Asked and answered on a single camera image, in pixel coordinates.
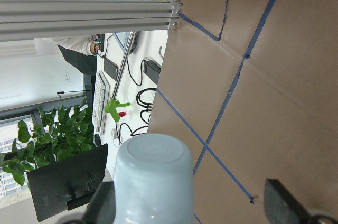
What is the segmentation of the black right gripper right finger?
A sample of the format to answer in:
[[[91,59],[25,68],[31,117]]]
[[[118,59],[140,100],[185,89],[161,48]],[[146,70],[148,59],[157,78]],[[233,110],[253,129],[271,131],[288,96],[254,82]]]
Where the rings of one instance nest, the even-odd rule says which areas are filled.
[[[317,223],[278,179],[266,179],[264,213],[269,223]]]

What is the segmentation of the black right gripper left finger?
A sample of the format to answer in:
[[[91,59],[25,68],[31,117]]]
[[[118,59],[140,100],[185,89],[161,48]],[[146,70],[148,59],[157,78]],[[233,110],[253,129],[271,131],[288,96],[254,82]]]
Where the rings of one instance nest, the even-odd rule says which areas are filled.
[[[113,181],[102,182],[90,200],[83,215],[85,223],[114,223],[116,216],[115,187]]]

